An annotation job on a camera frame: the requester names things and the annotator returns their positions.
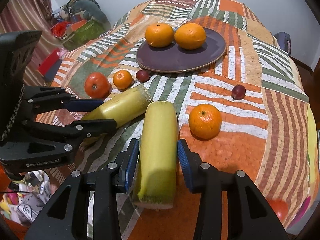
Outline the small mandarin orange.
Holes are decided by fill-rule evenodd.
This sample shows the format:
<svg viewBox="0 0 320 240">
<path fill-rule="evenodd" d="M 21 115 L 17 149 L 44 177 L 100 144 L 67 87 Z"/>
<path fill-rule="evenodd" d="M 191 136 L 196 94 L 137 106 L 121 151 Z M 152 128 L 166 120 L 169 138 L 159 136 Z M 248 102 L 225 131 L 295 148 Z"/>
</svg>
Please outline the small mandarin orange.
<svg viewBox="0 0 320 240">
<path fill-rule="evenodd" d="M 124 90 L 131 86 L 132 75 L 127 70 L 119 70 L 113 76 L 113 84 L 119 89 Z"/>
</svg>

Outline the yellow-green gourd piece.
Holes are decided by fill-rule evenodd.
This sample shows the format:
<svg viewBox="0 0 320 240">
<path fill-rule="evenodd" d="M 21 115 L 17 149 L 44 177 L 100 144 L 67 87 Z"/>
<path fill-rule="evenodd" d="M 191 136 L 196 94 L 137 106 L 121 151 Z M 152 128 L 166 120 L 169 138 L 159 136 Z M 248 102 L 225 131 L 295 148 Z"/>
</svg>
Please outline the yellow-green gourd piece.
<svg viewBox="0 0 320 240">
<path fill-rule="evenodd" d="M 113 119 L 117 128 L 127 124 L 146 112 L 152 97 L 144 85 L 130 88 L 85 114 L 82 120 Z"/>
<path fill-rule="evenodd" d="M 148 105 L 140 138 L 139 167 L 133 202 L 146 209 L 170 209 L 174 205 L 177 172 L 178 120 L 167 101 Z"/>
</svg>

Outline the large oval orange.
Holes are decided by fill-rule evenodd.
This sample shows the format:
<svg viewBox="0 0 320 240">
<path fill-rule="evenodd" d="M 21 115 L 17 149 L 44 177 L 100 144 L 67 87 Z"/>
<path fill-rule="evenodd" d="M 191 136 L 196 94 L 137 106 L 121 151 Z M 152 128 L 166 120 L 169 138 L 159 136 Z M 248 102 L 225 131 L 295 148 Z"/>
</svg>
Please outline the large oval orange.
<svg viewBox="0 0 320 240">
<path fill-rule="evenodd" d="M 206 32 L 199 24 L 186 23 L 176 30 L 174 39 L 181 48 L 194 50 L 206 41 Z"/>
</svg>

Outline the red tomato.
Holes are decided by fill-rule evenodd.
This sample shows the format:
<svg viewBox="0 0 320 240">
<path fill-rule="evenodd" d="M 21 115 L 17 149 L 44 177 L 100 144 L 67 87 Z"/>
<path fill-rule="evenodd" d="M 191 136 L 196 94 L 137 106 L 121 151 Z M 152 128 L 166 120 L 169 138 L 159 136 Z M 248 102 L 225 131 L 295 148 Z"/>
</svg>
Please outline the red tomato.
<svg viewBox="0 0 320 240">
<path fill-rule="evenodd" d="M 272 207 L 277 217 L 279 218 L 279 220 L 281 222 L 284 222 L 289 211 L 287 203 L 280 199 L 268 199 L 267 201 L 269 205 Z"/>
<path fill-rule="evenodd" d="M 104 99 L 111 91 L 111 84 L 108 79 L 100 72 L 93 72 L 87 77 L 84 90 L 93 99 Z"/>
</svg>

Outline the striped brown curtain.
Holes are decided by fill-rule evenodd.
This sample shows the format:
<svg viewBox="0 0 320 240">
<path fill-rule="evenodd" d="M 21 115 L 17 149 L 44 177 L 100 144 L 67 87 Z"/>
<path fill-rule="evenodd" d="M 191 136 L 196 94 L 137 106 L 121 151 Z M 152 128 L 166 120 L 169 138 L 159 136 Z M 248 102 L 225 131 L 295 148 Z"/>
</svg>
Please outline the striped brown curtain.
<svg viewBox="0 0 320 240">
<path fill-rule="evenodd" d="M 10 0 L 1 12 L 1 33 L 24 30 L 42 31 L 42 36 L 33 51 L 33 57 L 25 70 L 26 85 L 43 86 L 45 84 L 37 69 L 60 45 L 50 31 L 51 19 L 51 0 Z"/>
</svg>

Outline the large orange with green stem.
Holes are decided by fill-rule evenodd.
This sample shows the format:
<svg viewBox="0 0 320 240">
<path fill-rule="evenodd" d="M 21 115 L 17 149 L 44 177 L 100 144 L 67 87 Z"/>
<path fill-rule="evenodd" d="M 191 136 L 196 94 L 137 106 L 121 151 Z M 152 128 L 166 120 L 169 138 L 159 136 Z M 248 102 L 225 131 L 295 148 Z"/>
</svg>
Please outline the large orange with green stem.
<svg viewBox="0 0 320 240">
<path fill-rule="evenodd" d="M 145 40 L 154 48 L 168 46 L 174 40 L 174 30 L 166 23 L 151 24 L 146 28 Z"/>
</svg>

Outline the dark red grape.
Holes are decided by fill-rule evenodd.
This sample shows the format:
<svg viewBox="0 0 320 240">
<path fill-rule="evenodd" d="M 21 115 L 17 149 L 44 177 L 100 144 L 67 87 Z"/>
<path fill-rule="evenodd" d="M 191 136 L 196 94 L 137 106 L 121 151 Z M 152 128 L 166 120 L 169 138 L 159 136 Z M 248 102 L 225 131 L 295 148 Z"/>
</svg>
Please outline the dark red grape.
<svg viewBox="0 0 320 240">
<path fill-rule="evenodd" d="M 233 100 L 242 100 L 245 97 L 246 89 L 243 85 L 236 85 L 232 90 Z"/>
<path fill-rule="evenodd" d="M 146 81 L 149 81 L 150 79 L 150 74 L 148 71 L 146 70 L 139 70 L 138 72 L 136 72 L 136 79 L 141 82 L 144 83 Z"/>
</svg>

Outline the blue backpack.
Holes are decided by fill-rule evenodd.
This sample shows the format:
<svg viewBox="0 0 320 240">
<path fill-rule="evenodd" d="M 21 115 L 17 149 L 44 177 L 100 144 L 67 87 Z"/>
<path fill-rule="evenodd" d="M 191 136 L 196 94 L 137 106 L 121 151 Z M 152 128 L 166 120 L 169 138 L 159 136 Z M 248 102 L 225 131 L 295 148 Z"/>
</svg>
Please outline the blue backpack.
<svg viewBox="0 0 320 240">
<path fill-rule="evenodd" d="M 277 39 L 280 49 L 287 52 L 291 56 L 291 37 L 286 32 L 279 32 L 274 34 L 274 37 Z"/>
</svg>

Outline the red box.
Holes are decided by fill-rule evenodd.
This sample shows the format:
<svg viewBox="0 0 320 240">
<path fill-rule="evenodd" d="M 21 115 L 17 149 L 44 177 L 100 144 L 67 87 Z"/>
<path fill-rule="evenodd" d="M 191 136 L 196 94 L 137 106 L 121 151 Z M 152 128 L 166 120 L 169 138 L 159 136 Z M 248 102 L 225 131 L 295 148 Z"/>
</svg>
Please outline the red box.
<svg viewBox="0 0 320 240">
<path fill-rule="evenodd" d="M 45 76 L 46 78 L 55 76 L 62 62 L 59 56 L 59 52 L 60 52 L 60 48 L 56 48 L 39 65 L 38 71 L 42 76 Z"/>
</svg>

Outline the purple ceramic plate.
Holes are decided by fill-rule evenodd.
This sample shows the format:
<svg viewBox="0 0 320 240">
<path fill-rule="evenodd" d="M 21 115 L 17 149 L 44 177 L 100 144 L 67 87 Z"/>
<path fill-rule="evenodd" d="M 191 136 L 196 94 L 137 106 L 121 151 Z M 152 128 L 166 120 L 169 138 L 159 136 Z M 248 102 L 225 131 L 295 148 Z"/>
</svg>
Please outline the purple ceramic plate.
<svg viewBox="0 0 320 240">
<path fill-rule="evenodd" d="M 148 43 L 138 48 L 136 61 L 143 69 L 158 73 L 183 73 L 209 66 L 223 57 L 227 43 L 218 32 L 205 28 L 206 41 L 195 50 L 186 50 L 171 43 L 163 48 L 153 48 Z"/>
</svg>

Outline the green patterned box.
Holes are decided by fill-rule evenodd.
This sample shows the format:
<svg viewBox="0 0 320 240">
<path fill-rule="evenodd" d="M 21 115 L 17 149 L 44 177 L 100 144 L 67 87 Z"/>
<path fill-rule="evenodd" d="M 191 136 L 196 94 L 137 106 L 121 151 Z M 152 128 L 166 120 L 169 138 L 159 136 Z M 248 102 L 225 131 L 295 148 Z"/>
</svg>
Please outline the green patterned box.
<svg viewBox="0 0 320 240">
<path fill-rule="evenodd" d="M 69 51 L 75 50 L 76 48 L 85 45 L 90 40 L 98 38 L 104 32 L 105 29 L 103 26 L 92 19 L 68 35 L 62 42 L 62 45 Z"/>
</svg>

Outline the grey plush toy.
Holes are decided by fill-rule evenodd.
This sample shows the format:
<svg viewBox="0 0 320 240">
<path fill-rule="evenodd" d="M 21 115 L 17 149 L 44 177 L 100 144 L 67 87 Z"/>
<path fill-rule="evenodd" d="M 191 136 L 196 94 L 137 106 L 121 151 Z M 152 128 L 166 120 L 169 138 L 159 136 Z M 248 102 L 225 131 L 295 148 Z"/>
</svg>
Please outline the grey plush toy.
<svg viewBox="0 0 320 240">
<path fill-rule="evenodd" d="M 98 21 L 105 30 L 111 29 L 111 24 L 103 11 L 92 1 L 79 0 L 74 2 L 68 9 L 69 13 L 73 16 L 80 14 L 83 20 L 95 19 Z"/>
</svg>

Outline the medium mandarin orange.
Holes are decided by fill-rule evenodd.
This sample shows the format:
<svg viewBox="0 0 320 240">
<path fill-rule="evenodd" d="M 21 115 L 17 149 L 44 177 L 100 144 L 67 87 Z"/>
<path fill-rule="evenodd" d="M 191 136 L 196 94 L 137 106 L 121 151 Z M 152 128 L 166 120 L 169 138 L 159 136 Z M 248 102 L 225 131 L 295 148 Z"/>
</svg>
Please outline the medium mandarin orange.
<svg viewBox="0 0 320 240">
<path fill-rule="evenodd" d="M 188 124 L 192 135 L 202 140 L 209 140 L 219 134 L 222 115 L 216 107 L 200 104 L 191 110 Z"/>
</svg>

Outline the pink toy bottle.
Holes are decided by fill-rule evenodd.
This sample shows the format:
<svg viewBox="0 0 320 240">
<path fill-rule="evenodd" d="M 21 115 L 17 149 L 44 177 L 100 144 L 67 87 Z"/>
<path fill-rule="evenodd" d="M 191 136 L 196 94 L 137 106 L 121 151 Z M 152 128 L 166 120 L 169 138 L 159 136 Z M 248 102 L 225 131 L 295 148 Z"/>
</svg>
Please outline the pink toy bottle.
<svg viewBox="0 0 320 240">
<path fill-rule="evenodd" d="M 66 48 L 61 48 L 61 49 L 57 52 L 57 55 L 58 55 L 58 57 L 59 57 L 60 60 L 63 60 L 68 53 L 69 53 L 69 50 L 67 50 Z"/>
</svg>

